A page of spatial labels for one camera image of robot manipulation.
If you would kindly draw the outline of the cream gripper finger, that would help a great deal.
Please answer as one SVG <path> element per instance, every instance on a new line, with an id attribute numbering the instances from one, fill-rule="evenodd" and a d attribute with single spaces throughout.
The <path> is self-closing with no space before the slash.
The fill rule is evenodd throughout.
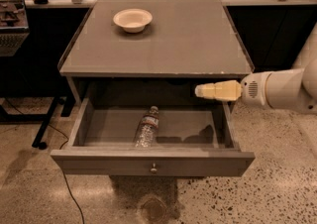
<path id="1" fill-rule="evenodd" d="M 197 97 L 210 100 L 236 101 L 241 94 L 241 84 L 236 80 L 200 84 L 195 87 Z"/>

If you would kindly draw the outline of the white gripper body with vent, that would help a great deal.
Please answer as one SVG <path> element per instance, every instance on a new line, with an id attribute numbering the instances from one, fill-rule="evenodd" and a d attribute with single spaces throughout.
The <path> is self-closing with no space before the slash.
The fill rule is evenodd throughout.
<path id="1" fill-rule="evenodd" d="M 271 72 L 251 73 L 242 81 L 242 101 L 253 107 L 267 107 L 266 83 Z"/>

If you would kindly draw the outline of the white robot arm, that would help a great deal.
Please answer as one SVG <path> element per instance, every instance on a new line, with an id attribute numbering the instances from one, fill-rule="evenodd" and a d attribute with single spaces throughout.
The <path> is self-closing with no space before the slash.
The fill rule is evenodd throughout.
<path id="1" fill-rule="evenodd" d="M 264 109 L 317 113 L 317 24 L 291 69 L 251 73 L 241 82 L 227 80 L 195 87 L 195 95 L 218 101 L 241 99 Z"/>

